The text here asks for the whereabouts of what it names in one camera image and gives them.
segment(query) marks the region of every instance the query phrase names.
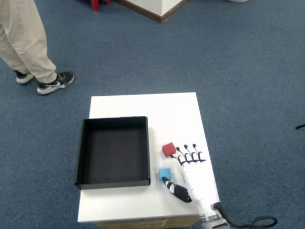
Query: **wooden table base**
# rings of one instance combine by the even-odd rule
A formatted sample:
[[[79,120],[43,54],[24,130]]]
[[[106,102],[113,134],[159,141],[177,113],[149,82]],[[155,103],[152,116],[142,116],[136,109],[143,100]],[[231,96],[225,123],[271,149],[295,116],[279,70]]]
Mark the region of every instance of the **wooden table base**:
[[[199,216],[184,216],[158,219],[98,222],[95,223],[95,225],[103,229],[165,229],[190,227],[199,221],[199,219]]]

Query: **red object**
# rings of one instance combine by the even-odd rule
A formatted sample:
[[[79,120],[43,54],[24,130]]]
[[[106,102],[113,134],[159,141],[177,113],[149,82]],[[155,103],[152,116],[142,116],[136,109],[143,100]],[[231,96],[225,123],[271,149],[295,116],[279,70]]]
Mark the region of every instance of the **red object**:
[[[176,153],[176,147],[171,142],[169,144],[164,145],[162,147],[162,151],[166,157],[169,157],[170,155],[173,155]]]
[[[110,0],[104,0],[106,5],[110,4]],[[92,5],[92,9],[93,11],[99,11],[100,9],[100,0],[91,0],[91,5]]]
[[[93,11],[99,11],[100,0],[91,0],[91,6],[92,6]]]

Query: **black cable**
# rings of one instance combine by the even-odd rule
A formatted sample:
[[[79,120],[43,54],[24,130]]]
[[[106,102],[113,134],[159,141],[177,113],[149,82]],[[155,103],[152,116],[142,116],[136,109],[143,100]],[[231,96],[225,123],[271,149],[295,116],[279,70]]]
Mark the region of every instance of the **black cable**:
[[[228,219],[228,216],[226,215],[225,211],[224,211],[224,208],[223,206],[221,205],[220,202],[217,202],[217,203],[214,203],[213,204],[213,207],[214,209],[217,209],[219,210],[220,214],[223,216],[224,219],[227,220],[227,222],[232,225],[233,227],[236,227],[236,228],[249,228],[249,229],[255,229],[255,228],[270,228],[270,227],[273,227],[277,224],[277,219],[273,216],[260,216],[260,217],[257,217],[255,219],[253,219],[251,221],[250,224],[244,224],[244,225],[237,225],[237,224],[234,224],[232,223],[229,219]],[[257,223],[258,221],[261,221],[261,220],[265,220],[265,219],[271,219],[273,220],[273,223],[270,223],[270,224],[264,224],[264,225],[255,225],[255,223]]]
[[[303,124],[303,125],[298,125],[295,129],[297,130],[297,129],[300,129],[300,128],[303,128],[303,127],[305,127],[305,124]]]

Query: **person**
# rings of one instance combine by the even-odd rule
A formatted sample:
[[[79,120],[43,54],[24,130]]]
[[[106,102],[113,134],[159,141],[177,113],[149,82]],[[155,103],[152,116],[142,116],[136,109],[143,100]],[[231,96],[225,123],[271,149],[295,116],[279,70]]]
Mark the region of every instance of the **person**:
[[[55,72],[34,0],[0,0],[0,57],[15,71],[18,83],[35,77],[40,94],[65,88],[75,78],[73,72]]]

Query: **wooden baseboard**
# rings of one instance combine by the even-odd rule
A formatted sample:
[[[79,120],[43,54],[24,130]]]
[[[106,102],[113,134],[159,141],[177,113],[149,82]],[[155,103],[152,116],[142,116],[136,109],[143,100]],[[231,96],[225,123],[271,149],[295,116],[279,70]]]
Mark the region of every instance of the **wooden baseboard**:
[[[142,14],[150,19],[153,19],[157,22],[163,23],[165,21],[167,21],[171,16],[173,16],[179,9],[181,9],[189,0],[182,0],[181,2],[179,2],[177,5],[175,5],[173,8],[171,8],[166,14],[164,14],[163,16],[160,16],[158,14],[155,14],[153,12],[148,11],[147,9],[144,9],[140,6],[137,6],[127,0],[113,0],[114,2],[125,6],[139,14]]]

